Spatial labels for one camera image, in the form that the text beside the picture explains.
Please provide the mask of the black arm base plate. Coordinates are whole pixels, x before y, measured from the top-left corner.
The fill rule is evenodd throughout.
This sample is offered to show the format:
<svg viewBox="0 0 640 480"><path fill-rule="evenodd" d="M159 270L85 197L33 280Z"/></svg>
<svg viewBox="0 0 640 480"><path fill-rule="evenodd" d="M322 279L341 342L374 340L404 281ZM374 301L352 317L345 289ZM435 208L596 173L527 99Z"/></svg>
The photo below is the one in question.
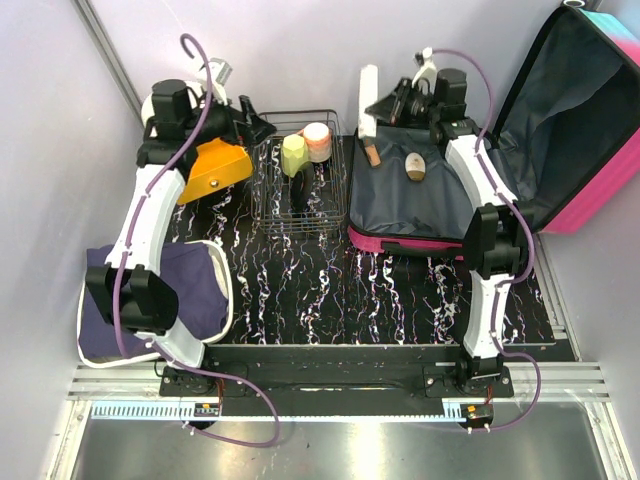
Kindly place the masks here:
<svg viewBox="0 0 640 480"><path fill-rule="evenodd" d="M275 392L304 389L391 389L428 398L514 396L502 359L471 375L457 345L216 345L202 368L236 375Z"/></svg>

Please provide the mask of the pink teal cartoon suitcase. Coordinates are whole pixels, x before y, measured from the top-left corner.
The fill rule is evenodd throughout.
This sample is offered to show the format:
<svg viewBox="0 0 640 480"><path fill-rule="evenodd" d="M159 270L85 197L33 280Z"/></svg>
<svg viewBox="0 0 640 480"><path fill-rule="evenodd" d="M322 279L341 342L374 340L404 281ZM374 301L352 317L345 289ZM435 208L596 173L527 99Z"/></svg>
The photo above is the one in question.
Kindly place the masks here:
<svg viewBox="0 0 640 480"><path fill-rule="evenodd" d="M455 248L474 210L425 124L379 125L381 165L352 150L347 232L379 253ZM541 27L485 138L507 187L533 210L535 233L584 225L639 170L639 41L615 16L569 6ZM411 181L419 153L426 176Z"/></svg>

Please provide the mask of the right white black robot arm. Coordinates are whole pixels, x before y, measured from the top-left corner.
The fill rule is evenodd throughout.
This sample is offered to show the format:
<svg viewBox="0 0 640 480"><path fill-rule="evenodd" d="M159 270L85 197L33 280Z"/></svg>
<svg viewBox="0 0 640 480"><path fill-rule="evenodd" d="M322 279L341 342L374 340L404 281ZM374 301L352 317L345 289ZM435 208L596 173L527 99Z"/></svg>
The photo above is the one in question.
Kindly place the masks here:
<svg viewBox="0 0 640 480"><path fill-rule="evenodd" d="M472 281L470 317L453 374L457 390L472 397L499 383L506 372L502 328L507 297L511 286L531 273L534 244L531 210L517 205L487 159L481 132L466 114L466 88L463 71L426 65L379 98L378 68L367 65L359 78L358 135L370 164L378 166L374 135L379 123L396 126L409 118L427 125L474 209L461 252Z"/></svg>

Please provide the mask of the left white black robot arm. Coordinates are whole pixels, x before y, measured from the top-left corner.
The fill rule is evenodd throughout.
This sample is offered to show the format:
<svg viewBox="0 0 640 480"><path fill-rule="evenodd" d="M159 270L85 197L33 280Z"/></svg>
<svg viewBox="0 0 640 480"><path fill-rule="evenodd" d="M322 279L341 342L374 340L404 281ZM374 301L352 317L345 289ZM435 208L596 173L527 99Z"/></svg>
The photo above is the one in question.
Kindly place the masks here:
<svg viewBox="0 0 640 480"><path fill-rule="evenodd" d="M122 230L101 266L85 276L103 320L125 347L125 332L180 368L181 384L196 396L215 386L216 372L202 363L205 344L179 317L177 293L161 279L161 254L174 206L185 190L198 149L213 141L247 150L276 128L255 111L248 96L234 108L224 88L183 80L153 85L141 114L145 132L137 154L134 195Z"/></svg>

